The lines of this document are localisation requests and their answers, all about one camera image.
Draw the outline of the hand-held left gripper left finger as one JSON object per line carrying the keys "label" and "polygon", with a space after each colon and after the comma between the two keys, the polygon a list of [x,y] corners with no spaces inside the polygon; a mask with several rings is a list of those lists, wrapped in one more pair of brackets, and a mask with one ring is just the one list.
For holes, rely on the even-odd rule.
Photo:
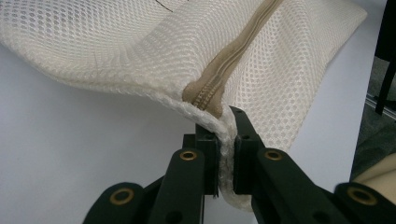
{"label": "hand-held left gripper left finger", "polygon": [[219,195],[219,143],[216,135],[196,124],[195,133],[183,136],[183,147],[194,148],[205,156],[205,195]]}

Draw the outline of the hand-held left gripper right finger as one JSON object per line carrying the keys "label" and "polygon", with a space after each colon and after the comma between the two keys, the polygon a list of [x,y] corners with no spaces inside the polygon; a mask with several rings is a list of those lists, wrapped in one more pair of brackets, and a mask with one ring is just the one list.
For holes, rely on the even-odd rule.
{"label": "hand-held left gripper right finger", "polygon": [[236,194],[250,194],[256,176],[255,157],[263,143],[246,112],[234,106],[231,106],[231,110],[237,128],[234,139],[233,191]]}

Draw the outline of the cream mesh laundry bag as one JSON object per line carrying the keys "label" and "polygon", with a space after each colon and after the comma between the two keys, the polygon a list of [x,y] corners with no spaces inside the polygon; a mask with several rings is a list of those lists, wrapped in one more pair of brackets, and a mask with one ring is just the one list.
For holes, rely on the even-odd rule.
{"label": "cream mesh laundry bag", "polygon": [[221,193],[247,211],[233,108],[288,150],[365,18],[352,0],[0,0],[0,44],[63,84],[146,96],[213,132]]}

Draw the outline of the black metal stand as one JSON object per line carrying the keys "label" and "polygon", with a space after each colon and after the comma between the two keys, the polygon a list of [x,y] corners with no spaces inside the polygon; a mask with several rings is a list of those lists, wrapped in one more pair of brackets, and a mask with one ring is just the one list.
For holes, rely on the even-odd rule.
{"label": "black metal stand", "polygon": [[396,76],[396,0],[387,0],[375,56],[389,62],[389,67],[378,95],[381,100],[387,100],[392,80]]}

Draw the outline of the aluminium floor rail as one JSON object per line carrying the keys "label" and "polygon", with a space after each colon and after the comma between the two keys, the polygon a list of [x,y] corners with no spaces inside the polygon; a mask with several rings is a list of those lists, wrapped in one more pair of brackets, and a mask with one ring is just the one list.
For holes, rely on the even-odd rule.
{"label": "aluminium floor rail", "polygon": [[396,121],[396,100],[381,100],[379,96],[367,93],[365,103],[373,108],[378,115],[385,115]]}

